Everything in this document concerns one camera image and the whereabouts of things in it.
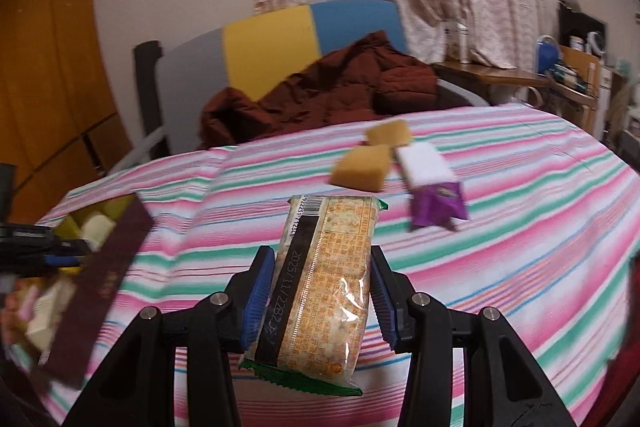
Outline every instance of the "wooden tabletop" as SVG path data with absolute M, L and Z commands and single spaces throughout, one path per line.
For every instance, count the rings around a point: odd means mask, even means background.
M 544 76 L 529 73 L 529 71 L 501 70 L 479 64 L 460 64 L 460 62 L 452 60 L 438 62 L 431 66 L 436 72 L 449 70 L 451 73 L 467 76 L 487 86 L 502 84 L 508 86 L 546 87 L 549 84 L 549 81 Z

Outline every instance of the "chair armrest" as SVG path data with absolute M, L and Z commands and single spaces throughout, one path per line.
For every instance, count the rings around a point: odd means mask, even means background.
M 160 143 L 163 139 L 164 128 L 160 126 L 151 134 L 145 136 L 142 142 L 140 142 L 129 154 L 124 156 L 122 160 L 116 163 L 116 165 L 113 166 L 113 169 L 109 171 L 109 174 L 124 171 L 124 169 L 128 169 L 140 162 L 140 160 L 149 154 L 151 148 Z
M 438 86 L 446 90 L 447 92 L 443 93 L 445 98 L 450 98 L 455 101 L 456 105 L 451 105 L 449 107 L 464 107 L 465 105 L 474 106 L 474 107 L 489 107 L 489 103 L 478 96 L 477 94 L 464 89 L 463 87 L 456 86 L 455 84 L 451 84 L 451 82 L 447 82 L 446 80 L 438 79 Z

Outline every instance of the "brown blanket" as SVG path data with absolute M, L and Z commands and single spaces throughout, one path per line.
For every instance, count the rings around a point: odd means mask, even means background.
M 202 111 L 202 147 L 431 110 L 437 87 L 430 66 L 396 51 L 378 31 L 292 74 L 260 102 L 227 87 Z

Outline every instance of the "metal bolt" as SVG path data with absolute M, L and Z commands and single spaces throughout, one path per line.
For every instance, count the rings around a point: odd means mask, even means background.
M 418 292 L 414 293 L 411 296 L 411 300 L 414 302 L 414 304 L 418 304 L 418 306 L 426 306 L 431 302 L 431 297 L 426 293 Z
M 485 308 L 484 310 L 482 310 L 482 315 L 484 315 L 490 321 L 496 321 L 500 318 L 500 312 L 495 308 Z
M 224 292 L 216 292 L 209 297 L 209 301 L 211 301 L 211 304 L 215 304 L 216 306 L 222 306 L 222 304 L 226 304 L 228 300 L 229 295 Z
M 147 306 L 146 308 L 142 308 L 142 311 L 140 312 L 140 318 L 145 319 L 146 321 L 149 321 L 152 318 L 154 318 L 157 313 L 158 313 L 158 310 L 156 310 L 155 307 Z

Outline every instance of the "red fabric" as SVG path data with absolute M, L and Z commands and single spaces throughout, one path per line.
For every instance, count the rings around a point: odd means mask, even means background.
M 260 102 L 231 87 L 218 93 L 200 118 L 202 147 L 431 110 L 437 89 L 431 67 L 379 31 L 292 74 Z
M 640 263 L 632 263 L 630 315 L 622 348 L 607 369 L 602 389 L 581 427 L 604 427 L 640 377 Z

